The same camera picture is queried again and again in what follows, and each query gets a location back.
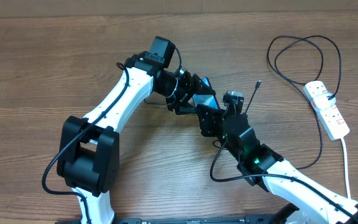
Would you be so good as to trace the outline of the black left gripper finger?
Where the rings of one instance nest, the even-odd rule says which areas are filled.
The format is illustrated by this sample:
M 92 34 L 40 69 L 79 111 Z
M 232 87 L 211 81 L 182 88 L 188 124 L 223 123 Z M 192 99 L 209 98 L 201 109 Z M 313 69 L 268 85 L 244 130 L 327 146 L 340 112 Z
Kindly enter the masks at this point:
M 175 108 L 176 115 L 196 114 L 196 109 L 193 106 L 177 106 Z
M 194 76 L 195 80 L 195 94 L 196 95 L 215 95 L 216 92 L 212 89 L 208 77 L 200 78 Z

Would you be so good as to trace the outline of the Samsung Galaxy smartphone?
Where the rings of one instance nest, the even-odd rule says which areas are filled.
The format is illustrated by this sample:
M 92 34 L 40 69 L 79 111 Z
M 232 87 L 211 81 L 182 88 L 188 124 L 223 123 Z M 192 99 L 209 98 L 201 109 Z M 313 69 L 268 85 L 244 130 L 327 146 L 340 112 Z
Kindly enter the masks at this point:
M 199 105 L 206 105 L 206 106 L 208 106 L 210 108 L 220 110 L 220 106 L 219 106 L 219 103 L 218 103 L 217 98 L 216 98 L 215 95 L 197 95 L 197 94 L 194 94 L 192 96 L 192 99 L 193 99 L 195 109 L 197 109 L 197 107 Z

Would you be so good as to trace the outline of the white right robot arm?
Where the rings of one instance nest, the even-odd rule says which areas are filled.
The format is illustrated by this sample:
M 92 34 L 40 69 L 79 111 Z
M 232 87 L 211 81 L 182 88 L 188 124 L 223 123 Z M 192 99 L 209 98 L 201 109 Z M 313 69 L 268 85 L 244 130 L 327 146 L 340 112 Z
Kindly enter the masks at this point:
M 201 133 L 215 135 L 236 159 L 238 179 L 284 198 L 288 205 L 272 223 L 358 223 L 358 202 L 338 195 L 294 168 L 267 145 L 260 143 L 247 115 L 230 106 L 219 110 L 197 105 Z

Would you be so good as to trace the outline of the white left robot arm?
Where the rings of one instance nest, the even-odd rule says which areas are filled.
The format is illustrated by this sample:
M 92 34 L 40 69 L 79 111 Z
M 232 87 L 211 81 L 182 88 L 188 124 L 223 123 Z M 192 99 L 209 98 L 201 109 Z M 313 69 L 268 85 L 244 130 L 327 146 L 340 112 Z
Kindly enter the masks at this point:
M 175 44 L 156 36 L 150 50 L 117 63 L 122 75 L 100 104 L 82 118 L 63 124 L 60 148 L 42 176 L 52 195 L 75 195 L 80 203 L 78 223 L 112 223 L 109 190 L 119 170 L 119 135 L 136 108 L 156 92 L 176 114 L 193 114 L 200 106 L 218 109 L 216 93 L 207 78 L 191 75 L 181 66 L 167 71 Z

